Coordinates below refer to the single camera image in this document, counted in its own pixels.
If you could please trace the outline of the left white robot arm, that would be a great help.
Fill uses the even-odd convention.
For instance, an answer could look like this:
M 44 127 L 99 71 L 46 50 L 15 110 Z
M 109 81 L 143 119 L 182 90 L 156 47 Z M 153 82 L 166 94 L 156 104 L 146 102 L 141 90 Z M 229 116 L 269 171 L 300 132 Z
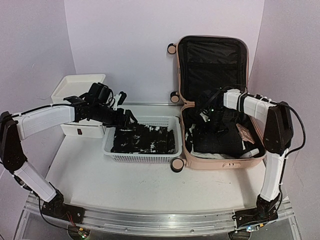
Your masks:
M 43 136 L 63 124 L 94 121 L 107 128 L 127 127 L 136 122 L 132 112 L 121 105 L 127 94 L 117 94 L 105 84 L 94 82 L 79 96 L 66 96 L 61 102 L 41 105 L 29 110 L 0 114 L 0 163 L 42 200 L 49 202 L 48 211 L 57 219 L 67 214 L 67 207 L 58 199 L 58 190 L 49 183 L 37 164 L 49 157 L 35 143 L 36 135 Z

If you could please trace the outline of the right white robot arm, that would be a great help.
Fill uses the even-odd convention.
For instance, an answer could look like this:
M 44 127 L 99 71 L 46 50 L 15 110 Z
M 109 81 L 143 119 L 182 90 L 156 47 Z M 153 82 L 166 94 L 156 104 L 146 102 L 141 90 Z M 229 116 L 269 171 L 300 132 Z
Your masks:
M 266 169 L 259 196 L 266 202 L 275 200 L 281 192 L 285 160 L 306 144 L 305 127 L 297 111 L 285 101 L 275 102 L 259 94 L 229 87 L 203 94 L 195 107 L 199 113 L 209 110 L 210 113 L 221 114 L 225 109 L 235 110 L 264 124 L 262 142 Z M 294 136 L 292 115 L 295 115 L 302 130 L 302 144 L 294 149 L 290 149 Z

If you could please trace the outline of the black white patterned garment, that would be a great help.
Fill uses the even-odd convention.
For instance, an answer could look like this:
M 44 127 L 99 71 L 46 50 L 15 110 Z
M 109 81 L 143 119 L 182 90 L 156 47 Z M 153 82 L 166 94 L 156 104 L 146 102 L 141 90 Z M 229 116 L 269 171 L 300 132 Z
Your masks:
M 174 131 L 167 126 L 131 123 L 117 127 L 113 137 L 112 153 L 165 155 L 176 152 Z

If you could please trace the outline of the pink hard-shell suitcase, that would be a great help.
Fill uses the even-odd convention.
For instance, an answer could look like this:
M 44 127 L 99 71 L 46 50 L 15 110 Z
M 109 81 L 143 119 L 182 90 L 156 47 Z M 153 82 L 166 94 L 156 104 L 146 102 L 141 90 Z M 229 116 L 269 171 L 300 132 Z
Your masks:
M 183 102 L 180 111 L 184 158 L 170 167 L 193 170 L 245 169 L 258 165 L 266 151 L 255 120 L 227 107 L 227 93 L 247 93 L 249 54 L 237 38 L 185 36 L 167 46 L 176 56 L 178 91 L 172 102 Z

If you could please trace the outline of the white perforated plastic basket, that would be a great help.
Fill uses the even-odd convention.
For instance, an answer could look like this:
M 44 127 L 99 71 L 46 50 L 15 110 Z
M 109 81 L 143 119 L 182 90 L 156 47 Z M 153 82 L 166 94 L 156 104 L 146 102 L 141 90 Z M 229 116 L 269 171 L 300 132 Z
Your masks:
M 106 129 L 102 139 L 102 152 L 113 158 L 116 162 L 125 163 L 157 163 L 165 164 L 178 158 L 182 154 L 182 133 L 180 119 L 177 116 L 138 116 L 137 122 L 142 125 L 168 127 L 173 130 L 175 140 L 175 153 L 173 154 L 138 154 L 138 153 L 115 153 L 111 152 L 113 147 L 116 127 Z

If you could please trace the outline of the dark jeans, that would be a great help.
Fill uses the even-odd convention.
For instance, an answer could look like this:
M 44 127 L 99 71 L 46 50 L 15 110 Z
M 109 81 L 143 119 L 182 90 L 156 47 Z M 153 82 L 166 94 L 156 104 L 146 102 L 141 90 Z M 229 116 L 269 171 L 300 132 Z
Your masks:
M 224 122 L 225 131 L 214 132 L 197 125 L 192 131 L 193 150 L 197 153 L 226 154 L 233 157 L 244 152 L 242 138 L 234 122 Z

